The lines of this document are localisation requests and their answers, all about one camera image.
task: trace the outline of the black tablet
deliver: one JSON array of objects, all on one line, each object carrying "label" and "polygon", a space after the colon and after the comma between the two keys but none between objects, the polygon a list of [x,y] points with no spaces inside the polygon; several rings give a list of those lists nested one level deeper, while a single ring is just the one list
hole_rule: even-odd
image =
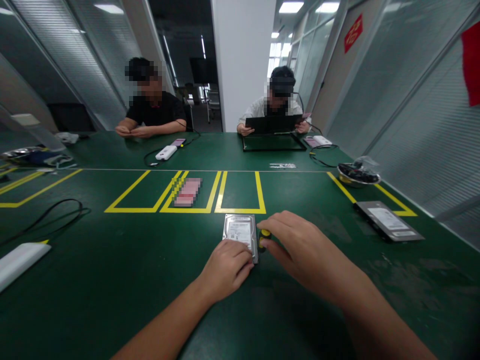
[{"label": "black tablet", "polygon": [[285,116],[247,117],[245,126],[255,129],[251,135],[288,133],[303,121],[302,114]]}]

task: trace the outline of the green workbench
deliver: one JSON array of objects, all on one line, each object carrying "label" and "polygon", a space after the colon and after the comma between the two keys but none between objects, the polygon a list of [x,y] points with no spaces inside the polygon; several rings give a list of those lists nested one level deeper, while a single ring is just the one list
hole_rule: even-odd
[{"label": "green workbench", "polygon": [[[390,196],[374,186],[345,189],[357,201],[380,200],[416,215],[403,219],[426,240],[386,243],[353,210],[332,179],[335,169],[328,174],[330,169],[315,164],[308,151],[242,152],[242,141],[233,133],[203,133],[167,162],[144,165],[146,153],[195,136],[124,140],[99,132],[68,148],[78,167],[9,191],[2,192],[6,184],[0,184],[0,241],[59,200],[75,198],[90,209],[50,239],[50,252],[0,293],[2,359],[112,356],[201,272],[222,239],[225,209],[251,209],[257,222],[289,210],[316,224],[439,358],[458,358],[473,341],[480,254],[412,203],[385,184]],[[35,144],[27,134],[0,134],[0,152]],[[351,160],[339,149],[318,154],[333,165]],[[272,163],[296,168],[271,168]],[[14,182],[34,172],[19,168],[7,175]],[[166,204],[177,184],[172,179],[182,176],[203,179],[197,213],[171,212]],[[0,247],[0,256],[21,243],[46,240],[42,234],[68,219],[51,221],[75,208],[66,203],[55,209],[44,227]],[[303,289],[265,252],[241,288],[206,314],[180,357],[354,356],[338,309]]]}]

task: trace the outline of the plastic container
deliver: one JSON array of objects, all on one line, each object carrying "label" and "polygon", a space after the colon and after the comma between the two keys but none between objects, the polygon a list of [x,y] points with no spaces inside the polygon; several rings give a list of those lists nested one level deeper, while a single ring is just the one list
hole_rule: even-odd
[{"label": "plastic container", "polygon": [[11,118],[22,125],[35,139],[51,152],[55,153],[66,149],[65,145],[63,145],[62,142],[50,131],[44,128],[42,124],[40,124],[40,121],[38,121],[32,114],[12,115]]}]

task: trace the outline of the black cable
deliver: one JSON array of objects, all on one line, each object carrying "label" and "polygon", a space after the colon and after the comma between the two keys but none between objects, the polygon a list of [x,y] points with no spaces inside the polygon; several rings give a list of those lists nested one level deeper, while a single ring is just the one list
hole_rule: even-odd
[{"label": "black cable", "polygon": [[[175,121],[176,121],[177,123],[179,123],[180,125],[182,125],[183,127],[185,127],[186,130],[193,130],[193,131],[196,132],[197,135],[198,135],[197,137],[194,137],[194,138],[191,139],[190,141],[182,144],[184,147],[186,147],[187,145],[190,145],[191,143],[193,143],[195,140],[197,140],[199,137],[202,136],[202,134],[200,134],[200,133],[199,133],[197,130],[195,130],[193,127],[188,127],[187,125],[182,124],[182,123],[181,123],[180,121],[178,121],[178,120],[175,120]],[[157,160],[157,162],[147,163],[147,158],[148,158],[150,155],[154,154],[154,153],[158,153],[158,152],[159,152],[160,150],[162,150],[164,147],[155,149],[155,150],[153,150],[153,151],[150,151],[148,154],[146,154],[146,155],[143,157],[143,164],[144,164],[146,167],[154,168],[154,167],[158,166],[159,162],[163,162],[164,160],[159,161],[159,160],[155,159],[155,160]]]},{"label": "black cable", "polygon": [[175,120],[175,121],[176,121],[177,123],[179,123],[180,125],[184,126],[186,130],[189,130],[189,129],[190,129],[190,130],[193,130],[193,131],[196,132],[197,135],[198,135],[197,137],[194,137],[194,138],[193,138],[192,140],[190,140],[189,142],[184,143],[184,144],[183,144],[184,147],[187,146],[187,145],[189,145],[189,144],[191,144],[191,143],[193,143],[195,140],[197,140],[199,137],[202,136],[202,135],[201,135],[197,130],[195,130],[193,127],[188,127],[187,125],[182,124],[182,123],[181,123],[180,121],[178,121],[178,120]]},{"label": "black cable", "polygon": [[[298,98],[300,99],[301,112],[303,113],[303,112],[304,112],[304,102],[302,101],[302,97],[300,96],[300,94],[299,94],[298,92],[294,92],[294,94],[297,94],[297,95],[298,95]],[[322,133],[322,130],[320,130],[318,127],[316,127],[316,126],[313,125],[312,123],[310,124],[310,126],[311,126],[312,128],[317,129],[317,130],[320,132],[320,135],[322,135],[322,136],[324,135],[324,134]]]},{"label": "black cable", "polygon": [[315,154],[315,153],[313,152],[313,150],[318,150],[318,149],[338,149],[338,147],[339,147],[339,146],[338,146],[338,145],[335,145],[335,144],[315,146],[315,147],[313,147],[313,148],[311,149],[311,151],[310,151],[310,154],[309,154],[310,159],[312,159],[314,163],[317,163],[317,164],[322,165],[322,166],[327,167],[327,168],[334,168],[334,169],[335,169],[336,166],[329,165],[329,164],[323,162],[322,160],[317,159],[317,157],[316,157],[317,154]]},{"label": "black cable", "polygon": [[322,136],[324,135],[324,134],[322,133],[322,130],[320,130],[320,129],[319,129],[318,127],[316,127],[315,125],[310,124],[310,126],[311,126],[312,128],[317,129],[317,130],[320,132],[320,135],[322,135]]},{"label": "black cable", "polygon": [[14,236],[12,237],[9,237],[8,239],[0,242],[0,246],[2,245],[5,245],[7,243],[10,243],[12,242],[13,240],[16,240],[18,239],[19,237],[21,237],[22,235],[25,235],[26,233],[28,233],[31,229],[33,229],[38,223],[40,223],[54,208],[56,208],[58,205],[60,205],[61,203],[64,203],[64,202],[67,202],[67,201],[74,201],[74,202],[77,202],[78,203],[78,209],[75,211],[77,212],[76,216],[70,220],[69,222],[67,222],[65,225],[62,225],[60,226],[59,228],[57,228],[56,230],[54,231],[50,231],[49,233],[45,234],[45,235],[42,235],[43,238],[47,238],[47,237],[51,237],[53,234],[59,232],[60,230],[62,229],[65,229],[66,227],[68,227],[69,225],[73,224],[74,222],[76,222],[78,219],[80,219],[80,216],[82,216],[82,212],[84,210],[87,210],[86,207],[84,207],[84,205],[78,201],[77,199],[74,199],[74,198],[68,198],[68,199],[65,199],[65,200],[61,200],[61,201],[58,201],[56,202],[55,204],[53,204],[52,206],[50,206],[33,224],[31,224],[30,226],[28,226],[27,228],[23,229],[22,231],[18,232],[17,234],[15,234]]}]

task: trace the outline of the hard drive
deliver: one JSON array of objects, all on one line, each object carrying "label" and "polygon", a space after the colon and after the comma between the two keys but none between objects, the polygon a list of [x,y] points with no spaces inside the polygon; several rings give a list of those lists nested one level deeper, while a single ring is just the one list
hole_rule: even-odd
[{"label": "hard drive", "polygon": [[259,252],[257,248],[257,224],[255,215],[225,214],[223,224],[223,238],[244,243],[251,250],[253,263],[258,264]]},{"label": "hard drive", "polygon": [[384,240],[407,242],[425,239],[381,201],[356,202],[353,204],[353,208],[366,219]]}]

